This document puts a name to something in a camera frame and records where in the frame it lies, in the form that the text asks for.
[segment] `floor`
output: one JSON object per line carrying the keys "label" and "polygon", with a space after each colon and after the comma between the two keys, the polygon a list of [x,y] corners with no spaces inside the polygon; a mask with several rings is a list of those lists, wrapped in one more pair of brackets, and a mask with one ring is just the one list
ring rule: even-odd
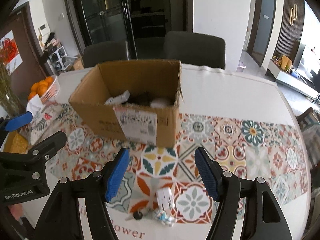
{"label": "floor", "polygon": [[252,55],[256,58],[256,60],[258,60],[258,62],[262,62],[263,61],[263,58],[264,56],[260,53],[256,53],[256,52],[252,52]]}
{"label": "floor", "polygon": [[[242,61],[246,66],[246,68],[243,70],[243,73],[259,76],[273,81],[273,78],[265,76],[266,70],[263,69],[263,67],[260,68],[247,52],[242,51],[240,61]],[[295,115],[302,114],[309,107],[319,110],[319,105],[311,103],[301,93],[282,84],[278,84],[278,87],[283,93],[284,97],[287,99]]]}

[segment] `dark gray chair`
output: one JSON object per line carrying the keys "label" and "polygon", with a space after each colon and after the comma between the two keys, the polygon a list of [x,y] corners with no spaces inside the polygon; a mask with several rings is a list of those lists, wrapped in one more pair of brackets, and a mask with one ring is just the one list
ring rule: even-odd
{"label": "dark gray chair", "polygon": [[113,60],[129,60],[127,41],[104,41],[84,49],[82,60],[84,68]]}
{"label": "dark gray chair", "polygon": [[164,38],[166,59],[181,63],[225,69],[224,39],[200,33],[168,32]]}

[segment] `open cardboard box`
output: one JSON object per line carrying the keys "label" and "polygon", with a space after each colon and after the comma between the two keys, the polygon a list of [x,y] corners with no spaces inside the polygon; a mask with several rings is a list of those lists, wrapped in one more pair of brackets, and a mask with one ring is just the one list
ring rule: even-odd
{"label": "open cardboard box", "polygon": [[[180,129],[180,70],[178,60],[104,62],[82,79],[69,102],[97,135],[171,148]],[[152,98],[167,98],[172,106],[104,105],[126,90],[134,97],[149,92]]]}

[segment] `tile pattern tablecloth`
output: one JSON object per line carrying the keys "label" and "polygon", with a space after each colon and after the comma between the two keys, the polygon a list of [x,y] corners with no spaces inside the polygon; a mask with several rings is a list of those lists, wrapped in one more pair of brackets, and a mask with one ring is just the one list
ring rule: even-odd
{"label": "tile pattern tablecloth", "polygon": [[[157,148],[97,136],[69,104],[63,104],[63,112],[42,139],[62,130],[68,141],[47,168],[58,178],[86,178],[126,147],[130,163],[108,206],[121,212],[156,208],[156,190],[170,187],[176,203],[172,215],[178,223],[210,223],[217,210],[195,166],[194,152],[199,146],[240,178],[264,177],[280,205],[307,191],[301,139],[292,126],[196,114],[180,114],[179,118],[176,146]],[[238,219],[243,218],[244,205],[241,199]]]}

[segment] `painting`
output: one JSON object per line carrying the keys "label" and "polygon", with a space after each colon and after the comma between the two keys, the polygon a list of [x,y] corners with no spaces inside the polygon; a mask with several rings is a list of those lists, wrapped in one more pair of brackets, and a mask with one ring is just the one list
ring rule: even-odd
{"label": "painting", "polygon": [[0,57],[3,59],[5,65],[9,64],[8,69],[10,73],[22,63],[22,58],[12,31],[9,31],[0,39]]}

